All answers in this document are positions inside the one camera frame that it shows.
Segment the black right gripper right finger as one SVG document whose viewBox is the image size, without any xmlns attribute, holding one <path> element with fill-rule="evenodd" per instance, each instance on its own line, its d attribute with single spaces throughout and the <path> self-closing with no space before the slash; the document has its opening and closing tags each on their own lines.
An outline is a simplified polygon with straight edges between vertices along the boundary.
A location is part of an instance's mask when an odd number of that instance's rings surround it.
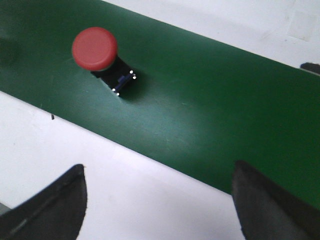
<svg viewBox="0 0 320 240">
<path fill-rule="evenodd" d="M 247 240 L 320 238 L 320 211 L 243 160 L 235 162 L 232 199 Z"/>
</svg>

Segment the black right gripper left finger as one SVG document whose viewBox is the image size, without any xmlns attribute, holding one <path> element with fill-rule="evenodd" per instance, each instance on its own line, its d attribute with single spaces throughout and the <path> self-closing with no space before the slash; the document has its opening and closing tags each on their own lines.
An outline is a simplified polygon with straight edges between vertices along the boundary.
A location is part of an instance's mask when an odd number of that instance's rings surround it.
<svg viewBox="0 0 320 240">
<path fill-rule="evenodd" d="M 2 240 L 75 240 L 87 210 L 82 164 L 68 169 L 42 191 L 0 216 Z"/>
</svg>

